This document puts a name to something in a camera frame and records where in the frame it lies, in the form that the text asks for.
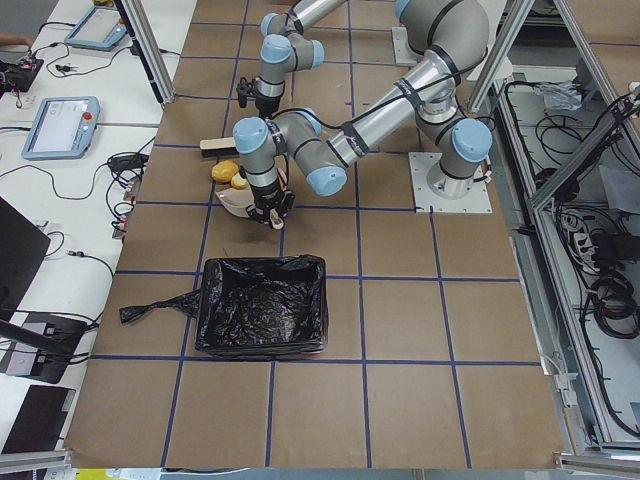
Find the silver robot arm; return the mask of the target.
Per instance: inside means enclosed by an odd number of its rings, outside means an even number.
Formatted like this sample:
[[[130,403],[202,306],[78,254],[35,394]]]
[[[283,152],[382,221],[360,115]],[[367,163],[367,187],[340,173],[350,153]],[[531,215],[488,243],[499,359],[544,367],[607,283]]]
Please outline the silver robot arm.
[[[284,13],[269,13],[260,24],[264,37],[260,49],[259,75],[249,81],[241,77],[237,101],[246,108],[253,100],[260,118],[271,118],[279,110],[289,73],[319,67],[325,60],[323,44],[304,34],[339,6],[341,0],[296,1]]]
[[[275,163],[280,155],[295,161],[317,195],[331,196],[345,185],[350,165],[414,119],[441,150],[428,174],[431,189],[444,198],[459,198],[492,146],[489,128],[462,115],[455,98],[461,81],[487,53],[490,24],[477,1],[396,2],[395,15],[407,29],[409,48],[422,59],[364,113],[337,126],[331,138],[322,138],[320,122],[310,110],[280,110],[286,74],[324,61],[322,44],[306,39],[305,31],[338,5],[298,1],[285,13],[266,15],[260,74],[237,86],[239,103],[253,96],[259,111],[233,128],[241,172],[253,195],[245,211],[274,229],[282,227],[294,201]]]

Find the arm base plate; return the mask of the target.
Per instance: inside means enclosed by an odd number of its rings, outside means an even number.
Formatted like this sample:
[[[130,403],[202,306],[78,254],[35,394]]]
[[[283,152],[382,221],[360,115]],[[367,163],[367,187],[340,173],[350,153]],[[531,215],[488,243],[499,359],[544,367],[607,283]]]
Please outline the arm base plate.
[[[437,152],[410,152],[409,165],[417,213],[491,214],[493,212],[482,164],[474,175],[458,180],[441,170]]]
[[[423,59],[421,54],[414,52],[409,47],[408,34],[405,27],[394,26],[391,29],[391,37],[396,65],[413,67]]]

